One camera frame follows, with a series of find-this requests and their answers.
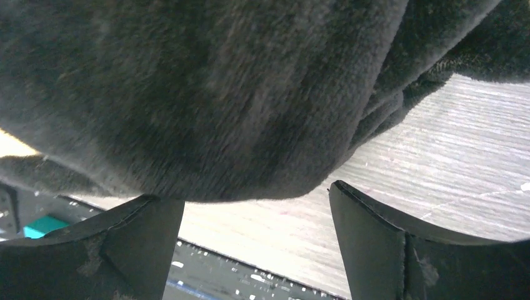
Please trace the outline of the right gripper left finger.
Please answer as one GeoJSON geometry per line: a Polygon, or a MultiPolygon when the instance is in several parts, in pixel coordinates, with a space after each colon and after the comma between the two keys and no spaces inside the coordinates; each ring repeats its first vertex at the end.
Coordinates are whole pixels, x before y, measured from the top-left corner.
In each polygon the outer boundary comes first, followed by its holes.
{"type": "Polygon", "coordinates": [[[2,299],[161,299],[184,202],[140,196],[39,239],[1,243],[2,299]]]}

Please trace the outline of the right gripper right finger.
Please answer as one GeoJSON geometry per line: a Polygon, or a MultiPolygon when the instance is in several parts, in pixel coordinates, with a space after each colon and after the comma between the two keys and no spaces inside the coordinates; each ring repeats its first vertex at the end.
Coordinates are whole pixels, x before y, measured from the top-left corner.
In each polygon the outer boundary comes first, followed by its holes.
{"type": "Polygon", "coordinates": [[[452,231],[344,181],[329,203],[353,299],[529,299],[529,241],[452,231]]]}

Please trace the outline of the black floral pillowcase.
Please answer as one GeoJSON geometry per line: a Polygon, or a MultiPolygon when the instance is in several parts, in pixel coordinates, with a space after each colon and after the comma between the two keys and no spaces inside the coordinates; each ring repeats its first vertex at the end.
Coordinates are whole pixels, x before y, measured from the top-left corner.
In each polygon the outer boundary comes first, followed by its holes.
{"type": "Polygon", "coordinates": [[[52,195],[288,199],[453,74],[529,81],[528,1],[2,1],[1,129],[52,195]]]}

